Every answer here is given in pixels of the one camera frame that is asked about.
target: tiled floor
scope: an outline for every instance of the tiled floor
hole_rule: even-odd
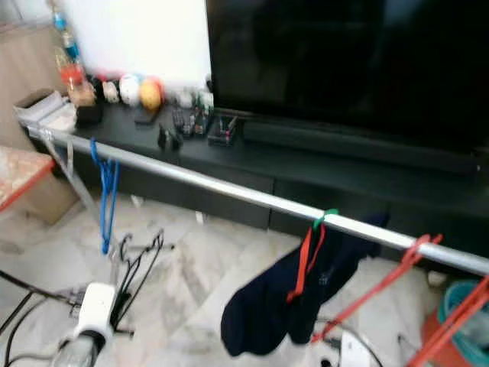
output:
[[[297,247],[300,239],[217,218],[208,218],[201,226],[194,212],[186,209],[151,201],[135,208],[124,196],[118,201],[115,229],[119,238],[131,232],[135,244],[146,244],[161,227],[166,241],[175,243],[176,249],[160,256],[125,321],[135,328],[134,339],[116,337],[97,366],[309,367],[318,366],[320,356],[337,358],[325,346],[297,347],[285,339],[265,358],[245,355],[231,359],[219,339],[222,310],[233,293]],[[0,268],[52,291],[107,280],[109,266],[99,246],[97,226],[80,205],[50,228],[18,213],[0,217]],[[394,266],[381,259],[363,261],[320,315],[334,316]],[[0,320],[21,296],[21,291],[0,281]],[[437,300],[425,274],[414,270],[363,307],[348,324],[368,338],[385,366],[401,366],[398,333],[419,345],[420,325]],[[54,302],[35,311],[20,328],[13,354],[54,350],[75,324],[68,312],[66,306]],[[4,346],[5,336],[0,339],[1,359]],[[43,364],[19,362],[16,366],[23,365]]]

